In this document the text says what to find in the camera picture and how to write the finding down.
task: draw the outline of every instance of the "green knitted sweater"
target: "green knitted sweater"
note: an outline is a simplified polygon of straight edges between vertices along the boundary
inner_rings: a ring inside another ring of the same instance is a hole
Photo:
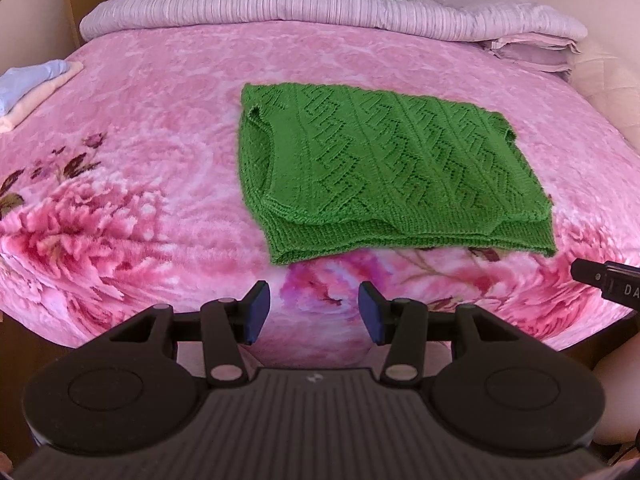
[[[274,264],[361,247],[556,252],[551,202],[513,129],[472,104],[247,84],[239,173]]]

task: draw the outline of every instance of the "folded light blue cloth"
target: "folded light blue cloth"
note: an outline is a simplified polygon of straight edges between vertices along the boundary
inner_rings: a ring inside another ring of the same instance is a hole
[[[55,59],[41,65],[7,70],[0,76],[0,117],[7,115],[29,90],[62,75],[70,68],[68,62]]]

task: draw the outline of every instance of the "folded blanket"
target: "folded blanket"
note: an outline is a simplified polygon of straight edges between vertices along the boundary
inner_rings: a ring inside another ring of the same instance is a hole
[[[575,18],[535,0],[108,0],[80,23],[89,41],[119,30],[270,22],[381,28],[444,41],[537,32],[580,41]]]
[[[552,255],[552,205],[514,141],[472,104],[246,85],[239,173],[275,264],[366,246]]]
[[[10,68],[0,76],[0,116],[9,113],[14,105],[39,84],[56,78],[69,70],[69,63],[55,59],[41,65]]]
[[[36,88],[28,92],[27,95],[17,102],[7,115],[0,117],[0,134],[5,134],[13,130],[18,124],[25,120],[31,112],[46,101],[53,92],[66,84],[83,68],[82,63],[79,61],[71,61],[69,63],[69,70],[63,73],[63,75],[59,75],[55,79],[41,83],[36,86]]]

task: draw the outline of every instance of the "round black pad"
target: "round black pad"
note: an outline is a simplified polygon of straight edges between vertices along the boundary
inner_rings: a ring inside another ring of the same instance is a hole
[[[587,368],[529,342],[473,348],[437,375],[430,397],[455,433],[517,456],[586,444],[604,412],[604,392]]]
[[[154,444],[183,425],[198,398],[193,378],[138,345],[86,352],[89,345],[37,375],[23,405],[38,439],[71,453],[117,454]]]

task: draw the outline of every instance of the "pink floral blanket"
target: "pink floral blanket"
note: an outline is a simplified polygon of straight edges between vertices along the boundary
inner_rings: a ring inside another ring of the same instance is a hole
[[[554,348],[627,310],[574,283],[574,258],[640,264],[640,159],[569,85],[481,50],[299,22],[108,34],[85,70],[0,137],[0,307],[77,346],[149,305],[177,311],[271,285],[250,351],[265,365],[346,366],[371,343],[358,284],[432,309],[473,301]],[[245,83],[349,84],[505,115],[554,203],[553,258],[491,249],[357,250],[270,265],[237,173]]]

